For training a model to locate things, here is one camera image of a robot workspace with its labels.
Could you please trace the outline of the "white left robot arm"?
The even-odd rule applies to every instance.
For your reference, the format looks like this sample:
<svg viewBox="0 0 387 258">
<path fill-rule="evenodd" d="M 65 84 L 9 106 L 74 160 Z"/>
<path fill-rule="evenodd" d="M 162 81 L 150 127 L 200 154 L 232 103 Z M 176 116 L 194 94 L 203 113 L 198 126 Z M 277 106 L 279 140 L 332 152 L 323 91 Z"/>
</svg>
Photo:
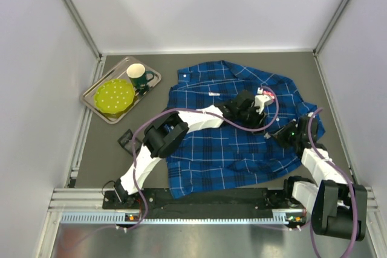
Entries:
<svg viewBox="0 0 387 258">
<path fill-rule="evenodd" d="M 120 203 L 130 202 L 139 192 L 155 165 L 171 156 L 189 133 L 219 128 L 224 122 L 257 132 L 264 127 L 265 107 L 274 102 L 274 96 L 259 89 L 257 94 L 248 91 L 234 99 L 203 109 L 167 110 L 151 120 L 144 131 L 141 147 L 133 148 L 134 160 L 129 170 L 114 184 Z"/>
</svg>

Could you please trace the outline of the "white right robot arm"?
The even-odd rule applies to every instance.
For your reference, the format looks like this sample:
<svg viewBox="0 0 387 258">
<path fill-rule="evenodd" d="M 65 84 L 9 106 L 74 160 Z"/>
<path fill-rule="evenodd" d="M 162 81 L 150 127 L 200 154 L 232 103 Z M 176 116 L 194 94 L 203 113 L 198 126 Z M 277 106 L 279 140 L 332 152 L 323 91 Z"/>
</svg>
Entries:
<svg viewBox="0 0 387 258">
<path fill-rule="evenodd" d="M 366 188 L 351 183 L 333 165 L 326 148 L 317 143 L 318 130 L 317 119 L 304 115 L 270 134 L 284 149 L 293 149 L 312 175 L 287 179 L 284 190 L 310 214 L 315 234 L 361 241 L 366 233 Z"/>
</svg>

